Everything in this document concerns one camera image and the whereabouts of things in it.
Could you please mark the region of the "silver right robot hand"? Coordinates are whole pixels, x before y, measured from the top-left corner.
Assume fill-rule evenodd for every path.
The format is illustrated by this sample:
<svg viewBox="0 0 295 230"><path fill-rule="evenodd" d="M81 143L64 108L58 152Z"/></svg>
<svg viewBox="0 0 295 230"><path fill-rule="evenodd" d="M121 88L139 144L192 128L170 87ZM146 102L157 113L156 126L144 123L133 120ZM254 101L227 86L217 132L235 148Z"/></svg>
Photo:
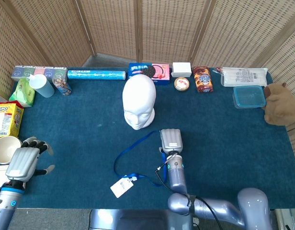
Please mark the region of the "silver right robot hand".
<svg viewBox="0 0 295 230"><path fill-rule="evenodd" d="M179 129L162 129L160 130L160 138L164 153L169 155L171 152L182 152L183 143Z"/></svg>

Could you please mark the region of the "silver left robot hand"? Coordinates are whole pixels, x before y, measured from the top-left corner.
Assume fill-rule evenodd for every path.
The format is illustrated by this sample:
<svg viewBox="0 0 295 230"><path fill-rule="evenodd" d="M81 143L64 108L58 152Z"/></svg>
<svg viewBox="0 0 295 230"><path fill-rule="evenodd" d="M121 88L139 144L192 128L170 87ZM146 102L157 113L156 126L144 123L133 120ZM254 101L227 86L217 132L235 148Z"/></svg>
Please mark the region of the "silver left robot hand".
<svg viewBox="0 0 295 230"><path fill-rule="evenodd" d="M41 170L36 168L41 154L45 151L49 155L54 154L47 142L40 141L37 137L27 138L13 154L6 171L7 178L26 183L33 176L49 174L55 168L55 165L50 165L48 168Z"/></svg>

